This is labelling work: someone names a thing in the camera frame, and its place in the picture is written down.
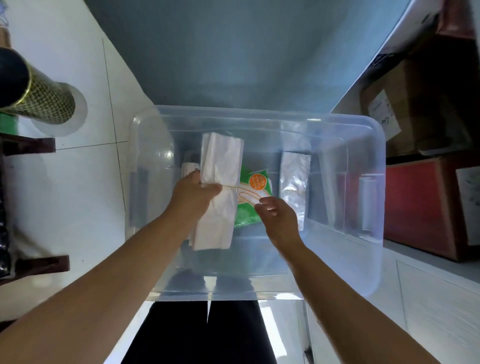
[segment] forearm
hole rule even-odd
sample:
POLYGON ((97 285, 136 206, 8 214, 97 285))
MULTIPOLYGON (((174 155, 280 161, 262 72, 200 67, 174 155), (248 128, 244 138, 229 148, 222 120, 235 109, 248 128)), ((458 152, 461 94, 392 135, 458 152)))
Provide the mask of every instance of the forearm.
POLYGON ((160 216, 0 335, 12 363, 102 363, 188 234, 160 216))
POLYGON ((340 359, 355 363, 438 362, 305 246, 284 252, 295 280, 340 359))

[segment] cylindrical container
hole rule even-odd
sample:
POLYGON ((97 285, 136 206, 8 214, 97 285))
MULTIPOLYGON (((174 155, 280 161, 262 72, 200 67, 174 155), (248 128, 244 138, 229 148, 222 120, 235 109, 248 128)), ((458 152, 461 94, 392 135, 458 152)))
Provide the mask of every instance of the cylindrical container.
POLYGON ((62 124, 75 111, 72 93, 28 64, 15 50, 0 47, 0 111, 48 124, 62 124))

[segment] blue wall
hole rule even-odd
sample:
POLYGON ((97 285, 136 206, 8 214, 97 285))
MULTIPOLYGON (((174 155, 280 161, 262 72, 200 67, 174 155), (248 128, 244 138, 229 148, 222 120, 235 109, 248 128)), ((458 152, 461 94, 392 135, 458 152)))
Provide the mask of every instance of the blue wall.
POLYGON ((155 104, 330 112, 410 0, 86 0, 155 104))

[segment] black trousers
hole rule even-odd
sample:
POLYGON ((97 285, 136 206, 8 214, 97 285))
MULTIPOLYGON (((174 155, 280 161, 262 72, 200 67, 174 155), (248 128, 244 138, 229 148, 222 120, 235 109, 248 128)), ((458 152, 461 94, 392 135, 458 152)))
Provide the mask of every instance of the black trousers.
POLYGON ((258 301, 155 302, 122 364, 273 364, 258 301))

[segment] person's left hand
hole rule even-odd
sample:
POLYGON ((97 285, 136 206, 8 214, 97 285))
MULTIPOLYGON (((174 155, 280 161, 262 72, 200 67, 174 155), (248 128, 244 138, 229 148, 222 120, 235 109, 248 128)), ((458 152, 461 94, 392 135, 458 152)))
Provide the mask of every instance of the person's left hand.
POLYGON ((196 222, 207 211, 210 200, 221 191, 221 184, 200 185, 200 171, 196 170, 178 180, 165 212, 184 223, 196 222))

